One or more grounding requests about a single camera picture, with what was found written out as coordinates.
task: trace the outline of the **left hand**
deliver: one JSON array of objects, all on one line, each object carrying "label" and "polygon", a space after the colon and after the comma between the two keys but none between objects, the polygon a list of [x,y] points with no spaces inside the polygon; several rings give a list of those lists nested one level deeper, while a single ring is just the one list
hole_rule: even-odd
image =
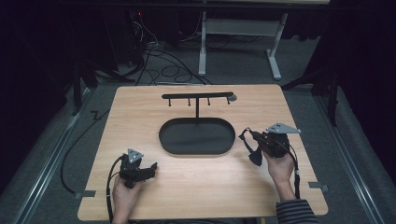
[{"label": "left hand", "polygon": [[114,218],[113,223],[128,223],[129,216],[139,197],[143,182],[134,183],[132,189],[125,187],[125,180],[116,176],[113,189]]}]

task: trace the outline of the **wooden table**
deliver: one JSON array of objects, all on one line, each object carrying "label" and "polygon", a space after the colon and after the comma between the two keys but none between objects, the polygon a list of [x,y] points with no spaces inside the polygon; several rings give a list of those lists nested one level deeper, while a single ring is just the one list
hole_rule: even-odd
[{"label": "wooden table", "polygon": [[[187,100],[172,100],[168,106],[163,94],[220,91],[233,91],[237,100],[229,105],[224,98],[213,98],[210,105],[202,100],[200,115],[229,121],[236,135],[246,127],[261,132],[278,121],[295,127],[277,85],[120,87],[86,187],[96,193],[82,199],[78,217],[108,219],[107,176],[115,159],[128,147],[144,154],[141,168],[154,162],[159,165],[155,178],[146,181],[131,219],[274,216],[278,196],[266,161],[262,167],[254,165],[238,137],[228,152],[217,156],[176,156],[161,147],[159,130],[166,121],[195,116],[193,103],[188,106]],[[252,147],[257,146],[249,134],[246,137]],[[324,215],[328,207],[321,190],[308,186],[317,179],[300,135],[289,134],[289,139],[299,159],[301,196],[315,214]]]}]

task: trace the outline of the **wrist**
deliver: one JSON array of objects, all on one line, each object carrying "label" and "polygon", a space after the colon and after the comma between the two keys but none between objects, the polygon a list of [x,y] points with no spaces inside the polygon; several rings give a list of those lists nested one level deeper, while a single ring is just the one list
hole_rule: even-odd
[{"label": "wrist", "polygon": [[129,216],[126,213],[115,213],[112,224],[127,224]]},{"label": "wrist", "polygon": [[281,202],[296,200],[291,183],[289,181],[274,181],[279,200]]}]

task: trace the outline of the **gray carpet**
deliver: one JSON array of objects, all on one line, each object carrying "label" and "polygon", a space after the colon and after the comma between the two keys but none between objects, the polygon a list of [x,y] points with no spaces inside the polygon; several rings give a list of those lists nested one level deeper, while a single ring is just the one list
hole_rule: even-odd
[{"label": "gray carpet", "polygon": [[[274,81],[263,47],[271,46],[271,39],[259,38],[256,40],[252,37],[233,36],[233,40],[224,47],[221,46],[224,45],[225,40],[209,39],[208,45],[211,48],[208,49],[207,53],[205,78],[213,84],[287,84],[303,74],[317,42],[317,40],[307,40],[305,42],[300,42],[297,39],[282,40],[276,53],[282,80]],[[196,42],[190,41],[181,44],[178,48],[161,43],[157,49],[172,53],[191,71],[197,73],[199,46]],[[152,51],[151,53],[173,62],[176,61],[158,51]],[[163,68],[170,65],[172,64],[162,58],[149,57],[147,69],[150,73],[142,75],[140,85],[154,85],[152,77],[157,76],[157,72],[161,73]],[[120,65],[122,73],[128,69],[130,68],[126,65]],[[175,67],[167,67],[163,70],[168,76],[171,76],[175,71]],[[164,82],[175,82],[175,78],[160,76],[156,80],[157,84],[163,84]],[[196,78],[189,82],[200,83]],[[96,90],[91,90],[92,97],[87,101],[76,127],[66,142],[65,150],[70,147],[72,149],[64,164],[64,180],[67,186],[74,191],[82,192],[85,188],[93,158],[106,125],[106,116],[104,116],[85,132],[94,122],[91,111],[98,111],[99,115],[105,113],[111,107],[117,87],[122,85],[126,84],[100,80],[99,87]],[[321,102],[322,99],[312,97],[309,89],[310,86],[307,85],[284,93],[296,125],[303,131],[301,137],[318,181],[328,187],[328,190],[325,190],[323,194],[329,206],[329,213],[319,217],[320,223],[373,223],[366,216],[359,195],[350,180],[348,172],[346,172],[343,158],[332,137],[332,129],[327,125],[327,118],[320,112],[318,102]],[[69,93],[68,98],[70,100],[67,105],[48,124],[28,158],[2,194],[0,198],[0,223],[12,223],[15,220],[34,186],[38,174],[72,119],[71,113],[74,106],[71,93]],[[392,223],[396,218],[396,211],[392,206],[392,199],[396,196],[395,187],[371,149],[361,126],[350,111],[342,90],[339,91],[338,101],[336,113],[338,127],[336,131],[341,134],[345,146],[361,171],[361,177],[367,189],[373,195],[375,204],[383,218],[383,223]],[[42,197],[39,197],[38,206],[33,209],[32,216],[29,217],[30,223],[81,222],[77,217],[80,200],[74,199],[73,195],[62,186],[60,168],[61,164],[56,164],[56,170],[51,176],[48,187]],[[268,217],[266,223],[276,223],[276,219]]]}]

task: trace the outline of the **metal bracket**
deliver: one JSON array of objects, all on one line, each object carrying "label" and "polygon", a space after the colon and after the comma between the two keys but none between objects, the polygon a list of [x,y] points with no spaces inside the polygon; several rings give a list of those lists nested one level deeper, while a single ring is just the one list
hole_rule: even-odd
[{"label": "metal bracket", "polygon": [[322,185],[320,182],[308,182],[308,185],[311,189],[321,189],[322,192],[329,191],[329,187],[327,185]]},{"label": "metal bracket", "polygon": [[81,198],[94,198],[96,194],[96,190],[84,190],[82,193],[76,193],[74,195],[74,199],[81,199]]},{"label": "metal bracket", "polygon": [[292,128],[283,123],[276,123],[265,129],[268,133],[301,133],[300,129]]},{"label": "metal bracket", "polygon": [[128,162],[134,163],[142,158],[144,155],[138,151],[128,148]]}]

